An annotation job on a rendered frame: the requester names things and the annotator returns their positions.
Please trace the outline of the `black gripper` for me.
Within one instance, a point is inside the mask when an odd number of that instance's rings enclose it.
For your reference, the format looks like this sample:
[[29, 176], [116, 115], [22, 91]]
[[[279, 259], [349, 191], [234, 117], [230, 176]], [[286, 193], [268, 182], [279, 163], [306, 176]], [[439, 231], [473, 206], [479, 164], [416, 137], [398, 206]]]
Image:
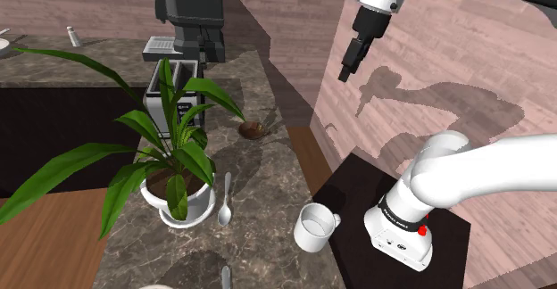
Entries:
[[371, 42], [382, 38], [390, 22], [391, 15], [377, 12], [361, 6], [353, 21], [352, 29], [358, 33], [346, 49], [342, 59], [342, 69], [338, 79], [346, 82], [351, 74], [355, 74], [360, 63], [367, 55]]

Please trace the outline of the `brown round fruit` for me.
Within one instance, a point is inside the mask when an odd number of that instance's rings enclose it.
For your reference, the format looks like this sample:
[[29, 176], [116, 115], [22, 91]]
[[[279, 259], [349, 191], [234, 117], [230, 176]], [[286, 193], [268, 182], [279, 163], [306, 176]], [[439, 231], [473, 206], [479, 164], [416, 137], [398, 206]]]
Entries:
[[245, 139], [256, 140], [267, 136], [270, 131], [259, 121], [246, 121], [238, 127], [238, 133]]

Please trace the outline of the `dark grey coffee machine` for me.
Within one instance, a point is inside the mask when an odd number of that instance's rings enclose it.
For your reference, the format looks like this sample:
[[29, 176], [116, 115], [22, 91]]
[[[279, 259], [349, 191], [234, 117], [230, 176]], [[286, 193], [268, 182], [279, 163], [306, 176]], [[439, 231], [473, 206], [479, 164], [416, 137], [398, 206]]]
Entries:
[[154, 0], [155, 17], [175, 29], [173, 49], [193, 60], [225, 61], [223, 0]]

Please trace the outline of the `white mug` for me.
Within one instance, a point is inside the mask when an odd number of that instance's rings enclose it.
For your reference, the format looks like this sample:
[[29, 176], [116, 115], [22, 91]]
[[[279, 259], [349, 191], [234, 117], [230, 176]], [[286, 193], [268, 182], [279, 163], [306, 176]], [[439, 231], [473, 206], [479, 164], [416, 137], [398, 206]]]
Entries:
[[295, 242], [306, 252], [319, 252], [341, 221], [341, 217], [325, 205], [308, 203], [303, 206], [296, 221]]

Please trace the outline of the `silver spoon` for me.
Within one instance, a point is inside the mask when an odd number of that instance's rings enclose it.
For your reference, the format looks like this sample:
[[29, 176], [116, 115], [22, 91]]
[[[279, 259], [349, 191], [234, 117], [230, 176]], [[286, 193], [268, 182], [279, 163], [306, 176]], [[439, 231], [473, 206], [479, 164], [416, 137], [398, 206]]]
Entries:
[[232, 211], [228, 206], [230, 185], [231, 185], [231, 173], [227, 172], [225, 174], [223, 203], [218, 212], [218, 223], [222, 227], [227, 226], [231, 221], [231, 217], [232, 217]]

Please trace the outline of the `dark robot stand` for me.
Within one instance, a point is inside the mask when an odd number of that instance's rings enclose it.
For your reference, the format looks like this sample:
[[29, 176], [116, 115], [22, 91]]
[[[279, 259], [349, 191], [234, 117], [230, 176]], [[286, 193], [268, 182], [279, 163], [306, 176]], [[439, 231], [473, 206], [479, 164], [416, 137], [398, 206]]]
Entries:
[[395, 178], [349, 154], [313, 196], [341, 217], [329, 238], [347, 289], [463, 289], [470, 223], [449, 210], [429, 213], [433, 257], [421, 272], [372, 246], [364, 227], [367, 209], [395, 184]]

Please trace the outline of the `green plant in white pot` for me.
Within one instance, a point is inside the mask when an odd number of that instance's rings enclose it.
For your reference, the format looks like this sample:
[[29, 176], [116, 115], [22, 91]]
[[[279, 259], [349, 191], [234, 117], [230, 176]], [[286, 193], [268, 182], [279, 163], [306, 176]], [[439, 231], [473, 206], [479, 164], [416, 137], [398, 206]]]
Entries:
[[136, 191], [148, 176], [158, 170], [170, 172], [165, 192], [171, 217], [175, 220], [186, 219], [188, 211], [193, 207], [190, 205], [187, 191], [189, 184], [182, 172], [187, 170], [204, 184], [212, 186], [216, 165], [205, 153], [207, 135], [204, 130], [188, 125], [195, 115], [211, 106], [199, 104], [179, 116], [178, 101], [187, 93], [200, 93], [242, 120], [245, 116], [229, 94], [208, 78], [190, 78], [183, 88], [177, 89], [172, 77], [178, 73], [178, 69], [170, 66], [168, 58], [161, 59], [157, 78], [164, 122], [170, 134], [170, 141], [165, 142], [153, 116], [116, 71], [83, 54], [43, 49], [29, 49], [28, 52], [78, 62], [114, 80], [141, 107], [140, 110], [129, 111], [116, 120], [138, 132], [150, 145], [138, 150], [122, 144], [87, 143], [53, 157], [0, 207], [0, 225], [20, 214], [69, 176], [116, 153], [137, 153], [138, 157], [135, 162], [120, 168], [107, 188], [102, 208], [101, 237], [109, 234], [129, 195]]

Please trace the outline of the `white salt shaker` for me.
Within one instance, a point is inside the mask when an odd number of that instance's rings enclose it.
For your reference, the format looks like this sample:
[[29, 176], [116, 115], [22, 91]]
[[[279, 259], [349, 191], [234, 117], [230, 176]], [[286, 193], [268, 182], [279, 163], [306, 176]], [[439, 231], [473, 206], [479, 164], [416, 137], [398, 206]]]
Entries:
[[68, 26], [66, 29], [67, 29], [67, 32], [68, 32], [68, 36], [71, 40], [71, 44], [74, 47], [82, 46], [81, 40], [80, 40], [77, 32], [75, 31], [75, 29], [72, 26]]

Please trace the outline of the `white plate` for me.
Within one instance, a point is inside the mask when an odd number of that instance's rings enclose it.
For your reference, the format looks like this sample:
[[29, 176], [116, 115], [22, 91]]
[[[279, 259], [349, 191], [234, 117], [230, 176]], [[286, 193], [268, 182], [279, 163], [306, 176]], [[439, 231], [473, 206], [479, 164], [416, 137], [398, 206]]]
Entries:
[[9, 31], [9, 28], [0, 30], [0, 57], [7, 55], [11, 51], [11, 42], [3, 38], [3, 35]]

